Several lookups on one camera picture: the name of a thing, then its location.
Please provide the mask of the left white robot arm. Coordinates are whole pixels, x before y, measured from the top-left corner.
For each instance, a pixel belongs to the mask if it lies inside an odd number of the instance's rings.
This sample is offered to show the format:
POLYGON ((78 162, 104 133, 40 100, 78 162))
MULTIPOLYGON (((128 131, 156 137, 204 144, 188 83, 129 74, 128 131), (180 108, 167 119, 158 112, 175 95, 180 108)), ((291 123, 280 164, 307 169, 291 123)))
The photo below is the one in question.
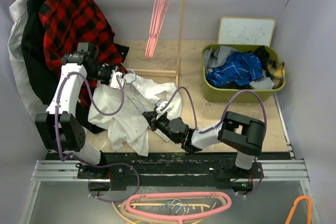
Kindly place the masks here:
POLYGON ((98 48, 88 42, 80 42, 75 52, 63 56, 55 95, 46 112, 36 115, 35 124, 46 149, 56 151, 63 162, 73 158, 90 166, 90 173, 102 178, 108 164, 102 152, 86 141, 85 128, 76 115, 78 98, 82 86, 90 87, 89 80, 117 89, 124 97, 125 79, 121 67, 97 60, 98 48))

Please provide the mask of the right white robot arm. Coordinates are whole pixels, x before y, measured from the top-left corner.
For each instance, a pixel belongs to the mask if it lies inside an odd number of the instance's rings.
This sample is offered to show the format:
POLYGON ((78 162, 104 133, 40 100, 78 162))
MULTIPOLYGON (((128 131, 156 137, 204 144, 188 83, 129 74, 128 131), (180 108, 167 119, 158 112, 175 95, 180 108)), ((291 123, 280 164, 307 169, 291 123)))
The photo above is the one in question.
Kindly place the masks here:
POLYGON ((181 118, 168 119, 155 111, 142 115, 152 131, 158 130, 188 153, 199 152, 211 145, 224 143, 237 151, 234 173, 246 177, 252 171, 255 157, 261 154, 267 124, 232 111, 226 112, 219 126, 209 126, 197 131, 181 118))

